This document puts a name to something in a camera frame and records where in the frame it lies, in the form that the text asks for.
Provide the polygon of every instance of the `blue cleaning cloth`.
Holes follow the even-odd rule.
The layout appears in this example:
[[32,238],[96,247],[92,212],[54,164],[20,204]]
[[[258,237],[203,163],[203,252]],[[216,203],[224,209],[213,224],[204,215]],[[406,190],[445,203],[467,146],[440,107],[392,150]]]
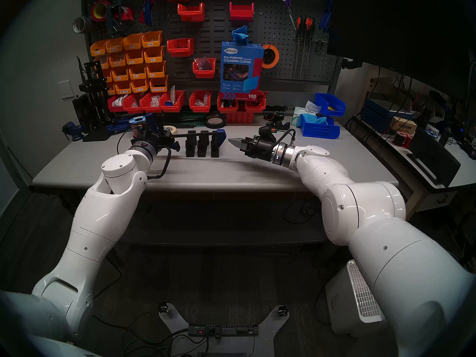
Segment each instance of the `blue cleaning cloth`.
[[248,44],[248,27],[243,25],[241,28],[235,29],[231,32],[233,34],[233,42],[236,44],[246,46]]

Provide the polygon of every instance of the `cardboard box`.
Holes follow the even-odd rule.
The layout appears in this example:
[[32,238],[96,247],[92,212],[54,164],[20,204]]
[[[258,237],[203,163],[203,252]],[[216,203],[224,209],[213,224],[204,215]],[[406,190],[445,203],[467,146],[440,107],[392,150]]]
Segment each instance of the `cardboard box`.
[[257,98],[265,49],[249,43],[221,42],[221,99],[254,100]]
[[412,120],[407,120],[405,118],[396,118],[392,117],[392,130],[402,131],[413,135],[416,131],[416,124]]

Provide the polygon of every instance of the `cleaning cloth box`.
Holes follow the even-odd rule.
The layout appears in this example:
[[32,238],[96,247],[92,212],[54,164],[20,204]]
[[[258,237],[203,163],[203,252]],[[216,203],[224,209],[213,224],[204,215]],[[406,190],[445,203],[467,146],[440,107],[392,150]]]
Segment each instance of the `cleaning cloth box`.
[[220,98],[257,98],[264,48],[248,43],[247,26],[232,32],[233,42],[221,42]]

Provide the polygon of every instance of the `blue storage bin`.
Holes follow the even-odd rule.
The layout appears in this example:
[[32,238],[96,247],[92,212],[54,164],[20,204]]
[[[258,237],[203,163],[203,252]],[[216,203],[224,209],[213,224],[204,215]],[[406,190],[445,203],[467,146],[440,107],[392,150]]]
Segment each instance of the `blue storage bin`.
[[327,125],[317,124],[318,117],[311,114],[301,114],[301,131],[304,137],[335,139],[340,135],[340,126],[334,125],[333,118],[326,118]]
[[343,116],[346,112],[346,104],[333,94],[316,93],[314,104],[321,107],[320,113],[324,116]]

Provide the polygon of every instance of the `gray table top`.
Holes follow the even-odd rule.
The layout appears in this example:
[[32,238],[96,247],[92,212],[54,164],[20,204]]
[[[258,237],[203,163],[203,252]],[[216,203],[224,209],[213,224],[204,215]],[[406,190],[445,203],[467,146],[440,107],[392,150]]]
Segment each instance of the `gray table top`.
[[[224,129],[227,138],[252,137],[258,134],[259,125],[229,125]],[[206,128],[195,128],[199,133]],[[33,185],[47,188],[87,189],[101,174],[101,164],[116,154],[120,134],[102,142],[72,142],[61,151],[33,179]],[[128,132],[119,144],[119,152],[130,147],[132,133]],[[269,162],[249,158],[228,141],[220,147],[220,157],[185,157],[185,140],[180,141],[180,152],[172,151],[166,174],[149,181],[149,191],[306,191],[297,173]],[[330,157],[339,161],[355,182],[387,181],[398,186],[397,179],[361,145],[347,130],[340,127],[338,139],[303,137],[296,128],[296,145],[314,144],[330,151]],[[153,162],[149,175],[158,175],[166,159],[160,152]]]

